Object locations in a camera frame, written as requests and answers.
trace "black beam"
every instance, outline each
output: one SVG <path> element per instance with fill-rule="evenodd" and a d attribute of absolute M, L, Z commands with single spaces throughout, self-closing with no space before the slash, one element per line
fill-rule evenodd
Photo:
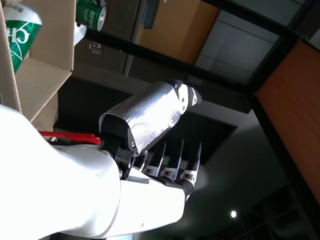
<path fill-rule="evenodd" d="M 90 41 L 102 44 L 104 46 L 121 50 L 122 52 L 127 53 L 129 55 L 133 55 L 142 59 L 155 62 L 163 66 L 173 68 L 175 70 L 182 71 L 196 78 L 205 80 L 212 84 L 219 85 L 226 89 L 229 89 L 241 94 L 245 94 L 245 95 L 249 94 L 249 88 L 244 84 L 241 84 L 229 78 L 220 76 L 213 72 L 204 70 L 193 64 L 185 63 L 173 57 L 170 57 L 162 53 L 150 50 L 146 47 L 134 44 L 130 41 L 126 41 L 121 38 L 118 38 L 109 34 L 105 34 L 102 32 L 90 30 L 90 29 L 87 30 L 85 38 Z"/>
<path fill-rule="evenodd" d="M 303 6 L 306 8 L 303 16 L 293 26 L 293 29 L 310 39 L 320 29 L 320 1 L 309 0 L 307 3 L 305 2 Z"/>
<path fill-rule="evenodd" d="M 252 93 L 255 93 L 276 70 L 296 45 L 298 38 L 298 35 L 290 38 L 282 38 L 273 45 L 272 49 L 264 57 L 249 80 L 248 87 Z"/>
<path fill-rule="evenodd" d="M 255 11 L 252 11 L 240 4 L 229 0 L 202 0 L 203 2 L 215 6 L 223 11 L 235 15 L 265 30 L 268 30 L 281 37 L 291 38 L 296 35 L 294 31 L 288 27 L 266 17 Z"/>
<path fill-rule="evenodd" d="M 257 97 L 250 97 L 252 109 L 266 135 L 289 184 L 293 188 L 302 209 L 305 211 L 315 234 L 320 238 L 320 206 L 300 173 L 286 146 L 282 142 L 267 113 Z"/>

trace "robotic hand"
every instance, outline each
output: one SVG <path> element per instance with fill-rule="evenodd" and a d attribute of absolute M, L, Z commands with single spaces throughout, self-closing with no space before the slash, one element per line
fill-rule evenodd
<path fill-rule="evenodd" d="M 158 82 L 103 114 L 102 146 L 50 145 L 20 113 L 0 105 L 2 238 L 63 232 L 102 239 L 177 222 L 193 192 L 196 143 L 177 179 L 183 139 L 159 175 L 166 143 L 153 147 L 201 96 L 181 81 Z M 16 132 L 28 136 L 17 143 Z"/>

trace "metal frame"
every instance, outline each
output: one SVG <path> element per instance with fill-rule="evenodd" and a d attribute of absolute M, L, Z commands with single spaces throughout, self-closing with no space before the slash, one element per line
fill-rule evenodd
<path fill-rule="evenodd" d="M 307 213 L 311 225 L 313 226 L 317 236 L 320 238 L 320 206 L 310 191 L 301 173 L 299 172 L 277 131 L 273 127 L 268 115 L 265 113 L 263 107 L 255 97 L 256 91 L 264 84 L 277 66 L 293 49 L 298 39 L 305 39 L 305 37 L 289 29 L 288 27 L 273 21 L 272 19 L 269 19 L 232 1 L 202 1 L 280 36 L 279 40 L 252 75 L 248 85 L 241 84 L 226 77 L 196 67 L 192 64 L 182 62 L 175 58 L 108 34 L 88 30 L 85 38 L 114 49 L 119 49 L 127 54 L 188 73 L 204 81 L 247 96 L 270 145 L 272 146 L 284 172 L 289 179 L 292 188 L 297 193 L 302 208 Z"/>

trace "ceiling light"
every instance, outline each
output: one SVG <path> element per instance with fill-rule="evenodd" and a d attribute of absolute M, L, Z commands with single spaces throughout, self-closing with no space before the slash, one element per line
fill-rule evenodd
<path fill-rule="evenodd" d="M 237 212 L 233 210 L 231 212 L 231 217 L 234 219 L 236 216 L 237 216 Z"/>

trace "screw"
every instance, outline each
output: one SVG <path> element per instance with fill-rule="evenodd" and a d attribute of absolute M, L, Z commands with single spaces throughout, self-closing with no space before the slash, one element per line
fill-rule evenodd
<path fill-rule="evenodd" d="M 122 170 L 119 168 L 119 177 L 122 178 Z"/>
<path fill-rule="evenodd" d="M 140 155 L 140 153 L 138 152 L 138 151 L 134 151 L 133 153 L 132 153 L 132 156 L 133 157 L 138 157 Z"/>

